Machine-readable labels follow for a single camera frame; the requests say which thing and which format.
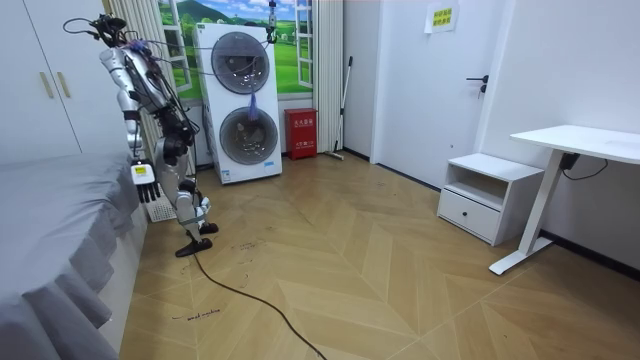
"nightstand drawer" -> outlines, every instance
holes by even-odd
[[[493,243],[500,213],[449,190],[440,193],[438,215]]]

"mop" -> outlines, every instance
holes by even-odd
[[[342,134],[342,124],[344,123],[344,102],[347,100],[347,88],[349,87],[349,75],[351,75],[351,63],[353,62],[353,56],[349,56],[349,66],[347,67],[347,80],[344,83],[344,93],[342,93],[342,104],[340,105],[340,121],[338,123],[338,134],[336,134],[336,142],[333,145],[333,152],[325,151],[325,155],[329,155],[336,159],[344,160],[344,156],[338,154],[338,141],[340,140],[340,134]]]

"red fire extinguisher box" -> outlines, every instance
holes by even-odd
[[[286,109],[284,117],[289,158],[316,156],[316,109]]]

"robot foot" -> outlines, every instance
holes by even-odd
[[[212,246],[213,246],[213,243],[209,239],[202,239],[201,242],[191,241],[189,245],[176,251],[176,257],[185,257],[185,256],[193,255],[197,252],[211,249]]]
[[[200,235],[215,234],[217,232],[218,232],[218,225],[214,223],[208,223],[206,225],[203,225],[200,228]]]

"herringbone parquet floor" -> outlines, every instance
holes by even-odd
[[[221,228],[207,272],[276,304],[328,359],[640,359],[639,283],[553,246],[495,276],[517,241],[491,248],[436,218],[437,192],[358,158],[199,182]],[[317,359],[273,310],[174,258],[183,234],[149,227],[121,359]]]

